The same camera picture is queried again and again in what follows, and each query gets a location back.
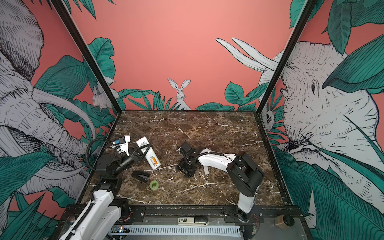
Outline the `white remote control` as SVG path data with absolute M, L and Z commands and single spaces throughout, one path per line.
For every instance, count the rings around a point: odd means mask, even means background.
M 137 143 L 138 147 L 143 146 L 143 145 L 150 145 L 150 143 L 146 137 L 142 137 L 141 139 L 137 140 L 136 143 Z M 154 166 L 154 162 L 152 160 L 152 157 L 155 157 L 157 159 L 157 161 L 159 163 L 157 167 Z M 155 170 L 161 166 L 161 162 L 160 162 L 159 158 L 157 157 L 156 153 L 154 152 L 152 146 L 151 146 L 151 149 L 149 150 L 149 152 L 147 153 L 145 159 L 147 160 L 147 162 L 151 166 L 152 170 Z

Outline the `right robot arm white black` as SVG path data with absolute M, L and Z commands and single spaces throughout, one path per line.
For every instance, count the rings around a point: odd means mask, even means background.
M 265 176 L 252 157 L 244 151 L 224 154 L 210 149 L 196 149 L 187 142 L 179 147 L 179 152 L 183 157 L 177 165 L 177 170 L 188 178 L 193 177 L 199 168 L 204 168 L 205 175 L 208 175 L 209 167 L 224 171 L 230 176 L 239 191 L 234 215 L 241 222 L 248 222 L 255 206 L 258 189 Z

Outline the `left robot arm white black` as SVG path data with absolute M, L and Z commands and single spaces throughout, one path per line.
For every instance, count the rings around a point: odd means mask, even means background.
M 128 200 L 118 198 L 122 186 L 119 174 L 133 164 L 144 160 L 151 148 L 150 144 L 134 149 L 129 156 L 121 158 L 109 155 L 96 171 L 105 174 L 93 188 L 91 199 L 77 220 L 60 236 L 61 240 L 103 240 L 116 222 L 128 221 L 133 213 Z

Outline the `black clip object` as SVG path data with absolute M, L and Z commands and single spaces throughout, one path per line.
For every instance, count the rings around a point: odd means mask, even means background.
M 150 174 L 143 171 L 133 171 L 131 176 L 144 183 L 147 183 L 150 178 Z

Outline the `green tape roll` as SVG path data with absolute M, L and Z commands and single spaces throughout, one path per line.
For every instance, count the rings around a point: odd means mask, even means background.
M 159 188 L 159 182 L 156 180 L 153 180 L 150 182 L 150 189 L 152 191 L 156 191 Z

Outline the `white label tag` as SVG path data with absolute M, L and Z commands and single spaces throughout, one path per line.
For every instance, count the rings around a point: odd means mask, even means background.
M 178 218 L 178 225 L 180 225 L 180 226 L 193 226 L 193 225 L 195 225 L 195 218 L 193 218 L 193 217 Z

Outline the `small circuit board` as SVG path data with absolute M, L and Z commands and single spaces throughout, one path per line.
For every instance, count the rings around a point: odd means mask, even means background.
M 111 228 L 111 234 L 112 235 L 127 235 L 130 232 L 131 226 L 126 225 L 115 225 Z

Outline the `brass black knob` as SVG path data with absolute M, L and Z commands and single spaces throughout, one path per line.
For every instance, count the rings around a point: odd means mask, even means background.
M 291 215 L 279 215 L 275 217 L 275 226 L 279 229 L 289 229 L 295 225 L 295 220 Z

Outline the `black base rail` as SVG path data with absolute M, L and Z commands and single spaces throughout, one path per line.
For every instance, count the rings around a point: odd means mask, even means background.
M 150 218 L 198 217 L 222 218 L 225 223 L 262 223 L 265 218 L 280 215 L 301 217 L 302 210 L 298 206 L 254 206 L 247 215 L 240 216 L 234 205 L 130 205 L 132 214 L 125 224 L 143 223 Z

